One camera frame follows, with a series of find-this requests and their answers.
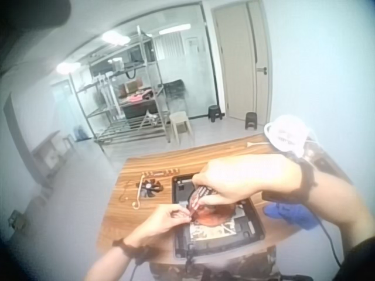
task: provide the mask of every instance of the orange round object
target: orange round object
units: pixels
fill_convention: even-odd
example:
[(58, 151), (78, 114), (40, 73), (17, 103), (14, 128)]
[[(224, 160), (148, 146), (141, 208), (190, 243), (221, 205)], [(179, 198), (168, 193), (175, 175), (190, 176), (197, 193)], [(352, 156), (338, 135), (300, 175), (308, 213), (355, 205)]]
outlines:
[[(197, 192), (194, 191), (190, 196), (189, 210), (192, 211), (192, 202), (197, 196)], [(236, 204), (229, 205), (203, 205), (199, 206), (198, 209), (193, 213), (192, 220), (199, 224), (207, 227), (216, 227), (231, 218)]]

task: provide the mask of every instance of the tiled floor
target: tiled floor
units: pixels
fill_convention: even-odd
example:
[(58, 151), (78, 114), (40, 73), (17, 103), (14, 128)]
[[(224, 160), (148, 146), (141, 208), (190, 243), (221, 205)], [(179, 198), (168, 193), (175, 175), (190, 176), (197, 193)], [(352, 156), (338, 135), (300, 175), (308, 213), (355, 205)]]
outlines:
[[(161, 153), (242, 138), (262, 132), (244, 129), (244, 122), (224, 118), (215, 123), (206, 118), (191, 121), (195, 137), (180, 135), (181, 144), (165, 138), (106, 146), (105, 154), (91, 141), (76, 145), (73, 155), (54, 179), (54, 193), (47, 206), (33, 214), (29, 235), (16, 234), (10, 246), (38, 280), (82, 280), (99, 257), (96, 240), (111, 191), (128, 157)], [(338, 232), (333, 227), (329, 231)], [(315, 280), (334, 272), (334, 261), (321, 229), (301, 231), (278, 245), (278, 264), (285, 274), (310, 274)], [(320, 251), (323, 257), (308, 257)], [(121, 280), (128, 280), (133, 264)], [(153, 280), (143, 264), (134, 280)]]

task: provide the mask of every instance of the door frame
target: door frame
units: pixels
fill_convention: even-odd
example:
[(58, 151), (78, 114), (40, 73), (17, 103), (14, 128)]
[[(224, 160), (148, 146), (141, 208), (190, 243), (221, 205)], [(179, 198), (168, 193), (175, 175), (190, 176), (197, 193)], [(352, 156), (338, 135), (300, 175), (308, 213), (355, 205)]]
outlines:
[[(223, 5), (220, 5), (220, 6), (217, 6), (217, 7), (214, 7), (211, 9), (211, 14), (212, 14), (212, 19), (213, 19), (213, 25), (214, 25), (214, 30), (215, 30), (215, 34), (216, 34), (216, 43), (217, 43), (217, 47), (218, 47), (218, 50), (219, 50), (219, 57), (220, 57), (220, 67), (221, 67), (221, 76), (222, 76), (222, 79), (223, 79), (223, 88), (224, 88), (224, 98), (225, 98), (225, 106), (226, 106), (226, 112), (227, 112), (227, 115), (229, 116), (229, 109), (228, 109), (228, 93), (227, 93), (227, 84), (226, 84), (226, 75), (225, 75), (225, 66), (224, 66), (224, 62), (223, 62), (223, 54), (221, 52), (221, 44), (220, 44), (220, 33), (217, 29), (217, 22), (216, 22), (216, 17), (215, 17), (215, 11), (216, 10), (219, 10), (219, 9), (222, 9), (222, 8), (225, 8), (225, 7), (229, 7), (229, 6), (236, 6), (238, 4), (248, 4), (250, 2), (258, 2), (260, 4), (260, 10), (261, 10), (261, 15), (262, 15), (262, 23), (263, 23), (263, 27), (264, 27), (264, 35), (265, 35), (265, 40), (266, 40), (266, 44), (267, 44), (267, 56), (268, 56), (268, 65), (267, 65), (267, 70), (268, 70), (268, 99), (267, 99), (267, 123), (270, 121), (271, 119), (271, 107), (272, 107), (272, 55), (271, 55), (271, 39), (270, 39), (270, 33), (269, 33), (269, 29), (268, 29), (268, 22), (267, 22), (267, 17), (266, 17), (266, 13), (265, 13), (265, 8), (264, 8), (264, 3), (263, 3), (263, 0), (239, 0), (239, 1), (235, 1), (235, 2), (231, 2), (231, 3), (227, 3), (227, 4), (223, 4)], [(251, 14), (249, 14), (249, 25), (250, 25), (250, 28), (251, 30), (253, 29), (253, 26), (252, 26), (252, 20), (251, 20)], [(255, 78), (254, 80), (254, 88), (255, 88), (255, 92), (256, 92), (256, 86), (257, 86), (257, 80)], [(256, 108), (257, 104), (257, 95), (254, 95), (254, 106)]]

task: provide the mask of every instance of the doorway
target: doorway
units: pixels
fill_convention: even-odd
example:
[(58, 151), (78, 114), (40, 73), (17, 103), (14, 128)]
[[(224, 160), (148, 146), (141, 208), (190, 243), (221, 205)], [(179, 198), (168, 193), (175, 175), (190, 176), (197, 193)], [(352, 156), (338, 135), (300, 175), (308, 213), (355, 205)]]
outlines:
[(269, 59), (258, 1), (213, 10), (229, 117), (244, 120), (256, 112), (258, 124), (269, 121)]

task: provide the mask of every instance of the person's left hand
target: person's left hand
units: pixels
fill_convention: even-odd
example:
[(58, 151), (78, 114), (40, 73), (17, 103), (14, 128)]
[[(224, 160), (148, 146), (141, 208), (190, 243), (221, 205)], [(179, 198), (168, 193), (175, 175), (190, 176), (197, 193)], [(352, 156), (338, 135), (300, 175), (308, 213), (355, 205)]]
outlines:
[(179, 204), (161, 204), (139, 225), (124, 243), (139, 247), (147, 244), (151, 238), (169, 231), (172, 227), (191, 221), (188, 209)]

